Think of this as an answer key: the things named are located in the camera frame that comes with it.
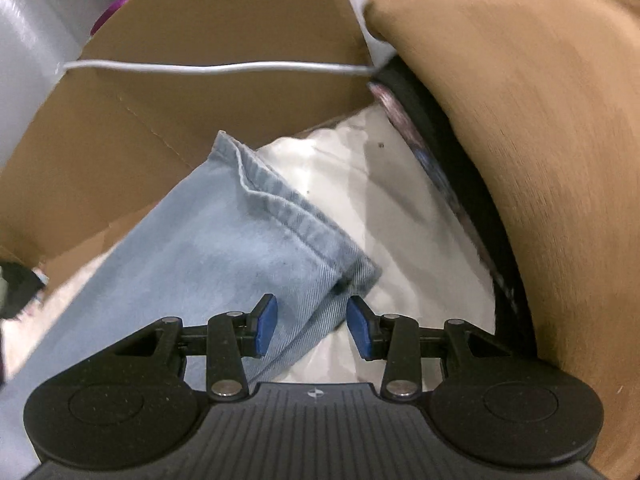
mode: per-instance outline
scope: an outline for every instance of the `wrinkled white cloth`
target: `wrinkled white cloth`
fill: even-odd
[[[487,269],[379,106],[306,139],[278,139],[258,155],[383,269],[366,297],[376,314],[395,312],[432,328],[458,317],[494,332]],[[278,380],[377,387],[384,365],[360,359],[343,324]],[[423,360],[422,373],[425,389],[440,383],[437,360]]]

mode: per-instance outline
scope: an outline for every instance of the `light blue jeans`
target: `light blue jeans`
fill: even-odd
[[[254,152],[220,132],[209,158],[122,241],[0,392],[0,478],[38,465],[22,409],[42,381],[163,316],[185,326],[278,300],[267,355],[246,359],[250,383],[275,377],[343,319],[379,269],[327,216]],[[185,380],[204,389],[204,359]]]

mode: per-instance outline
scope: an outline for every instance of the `white cable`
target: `white cable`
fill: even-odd
[[[106,59],[83,59],[63,65],[64,70],[74,68],[105,68],[121,72],[173,73],[192,75],[233,74],[235,72],[265,72],[270,70],[297,70],[302,72],[326,72],[354,76],[372,75],[372,66],[343,65],[335,63],[311,63],[303,61],[251,61],[216,66],[164,65],[155,63],[128,63]]]

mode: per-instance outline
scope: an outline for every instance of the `orange-brown cloth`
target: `orange-brown cloth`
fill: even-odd
[[[369,0],[494,199],[539,355],[605,407],[591,464],[640,474],[640,0]]]

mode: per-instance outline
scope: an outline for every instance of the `gray wall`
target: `gray wall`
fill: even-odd
[[[113,0],[0,0],[0,168]]]

